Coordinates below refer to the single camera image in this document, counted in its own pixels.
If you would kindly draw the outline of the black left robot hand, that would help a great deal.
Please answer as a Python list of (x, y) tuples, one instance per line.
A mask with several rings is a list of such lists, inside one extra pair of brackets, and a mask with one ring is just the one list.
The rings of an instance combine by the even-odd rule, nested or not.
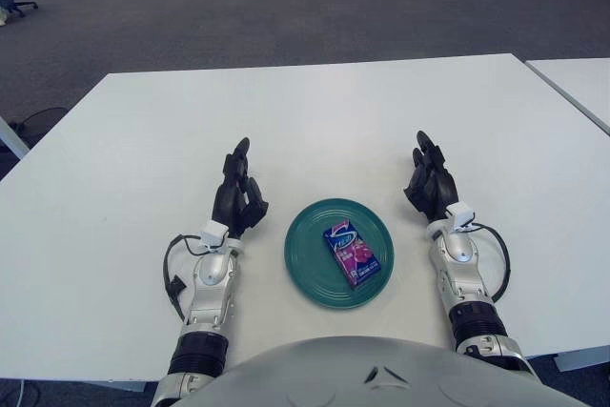
[(248, 174), (250, 139), (244, 137), (225, 157), (224, 179), (213, 203), (212, 220), (228, 227), (228, 238), (240, 239), (266, 215), (266, 202), (256, 180)]

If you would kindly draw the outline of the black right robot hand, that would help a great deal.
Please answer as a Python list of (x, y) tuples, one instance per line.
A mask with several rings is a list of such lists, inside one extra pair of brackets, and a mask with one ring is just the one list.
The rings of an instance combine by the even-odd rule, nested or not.
[(432, 223), (446, 217), (447, 207), (458, 202), (458, 191), (444, 166), (440, 147), (424, 131), (417, 132), (417, 143), (412, 154), (415, 170), (403, 191), (416, 210)]

